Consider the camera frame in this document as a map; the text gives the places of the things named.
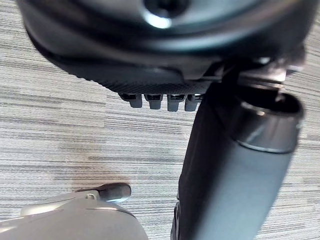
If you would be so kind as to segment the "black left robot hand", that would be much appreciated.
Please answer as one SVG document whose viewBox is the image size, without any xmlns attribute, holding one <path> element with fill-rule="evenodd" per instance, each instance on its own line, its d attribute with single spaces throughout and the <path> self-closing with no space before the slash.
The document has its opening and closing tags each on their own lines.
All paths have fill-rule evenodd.
<svg viewBox="0 0 320 240">
<path fill-rule="evenodd" d="M 173 240 L 252 240 L 304 121 L 282 91 L 305 63 L 317 0 L 19 0 L 34 47 L 132 108 L 196 112 Z"/>
</svg>

